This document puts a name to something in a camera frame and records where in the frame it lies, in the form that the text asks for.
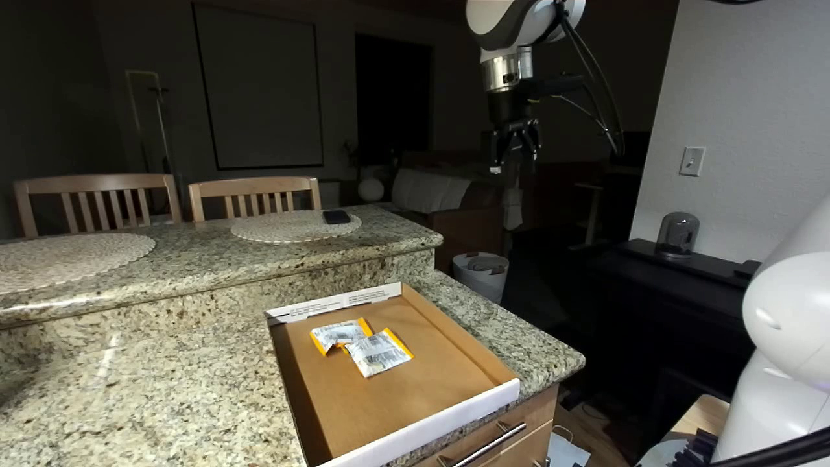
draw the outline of white placemat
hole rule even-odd
[[[347,213],[351,222],[324,222],[322,211],[291,211],[256,217],[236,217],[230,234],[260,244],[302,244],[331,235],[347,235],[361,228],[361,217]]]
[[[0,296],[86,281],[136,261],[155,241],[137,234],[44,235],[0,244]]]

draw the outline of wooden chair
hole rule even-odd
[[[172,174],[68,174],[44,180],[18,180],[16,200],[23,235],[38,235],[31,196],[59,195],[70,234],[119,230],[151,226],[154,191],[165,195],[164,211],[172,222],[181,222],[177,182]]]
[[[220,196],[226,217],[250,217],[296,211],[296,196],[309,195],[309,208],[322,211],[316,176],[251,176],[189,185],[191,220],[204,220],[204,196]]]

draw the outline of white robot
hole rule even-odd
[[[532,104],[582,85],[536,82],[532,46],[573,33],[584,11],[586,0],[468,0],[468,24],[483,46],[492,165],[514,152],[536,158],[543,139]],[[621,151],[612,124],[605,130]],[[830,465],[830,196],[752,277],[745,327],[758,351],[740,379],[713,462]]]

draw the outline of kitchen counter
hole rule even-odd
[[[303,465],[265,308],[391,281],[497,353],[522,396],[584,365],[435,273],[442,235],[351,211],[361,230],[296,247],[250,244],[226,222],[149,228],[155,248],[99,281],[2,296],[0,465]]]

